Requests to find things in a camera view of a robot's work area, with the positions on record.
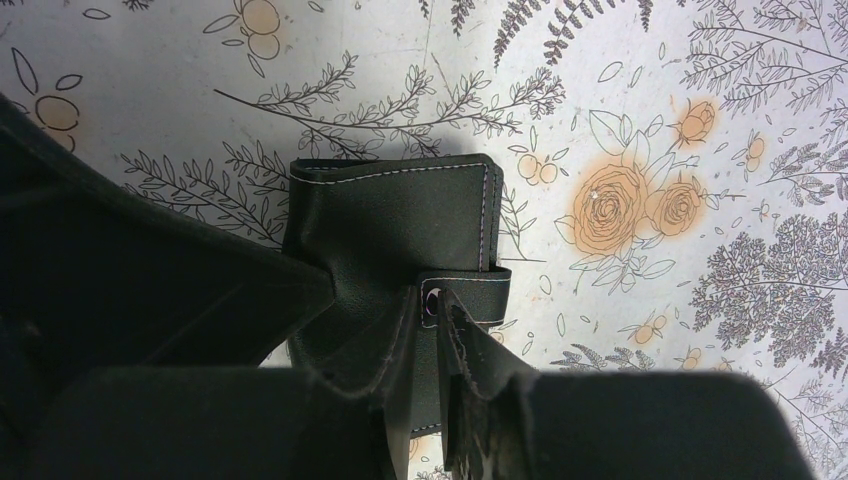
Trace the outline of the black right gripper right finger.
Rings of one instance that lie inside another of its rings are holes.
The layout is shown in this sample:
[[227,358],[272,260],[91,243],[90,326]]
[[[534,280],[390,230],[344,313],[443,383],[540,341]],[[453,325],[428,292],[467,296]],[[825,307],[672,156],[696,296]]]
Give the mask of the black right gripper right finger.
[[737,374],[542,372],[438,299],[444,468],[456,479],[808,479],[781,412]]

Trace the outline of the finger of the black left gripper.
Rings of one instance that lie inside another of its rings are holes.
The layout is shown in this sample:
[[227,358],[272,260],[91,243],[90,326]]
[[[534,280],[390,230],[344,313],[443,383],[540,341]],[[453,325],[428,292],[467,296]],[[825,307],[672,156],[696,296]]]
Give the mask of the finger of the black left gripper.
[[1,454],[115,365],[255,365],[333,301],[306,263],[128,193],[1,102]]

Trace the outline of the black leather card holder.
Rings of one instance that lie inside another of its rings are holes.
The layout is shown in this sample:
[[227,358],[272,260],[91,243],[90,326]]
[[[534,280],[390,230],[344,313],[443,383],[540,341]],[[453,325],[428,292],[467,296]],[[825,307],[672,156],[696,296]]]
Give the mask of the black leather card holder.
[[411,434],[440,431],[438,298],[450,290],[482,328],[506,316],[498,263],[504,173],[484,154],[407,160],[301,159],[290,166],[283,248],[327,271],[333,304],[288,342],[292,362],[326,365],[393,296],[413,288]]

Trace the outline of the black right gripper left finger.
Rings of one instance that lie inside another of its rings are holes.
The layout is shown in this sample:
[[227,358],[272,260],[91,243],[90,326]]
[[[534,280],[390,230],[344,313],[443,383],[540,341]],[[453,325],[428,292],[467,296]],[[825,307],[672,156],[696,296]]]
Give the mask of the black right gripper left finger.
[[416,293],[321,367],[111,368],[66,390],[30,479],[403,479]]

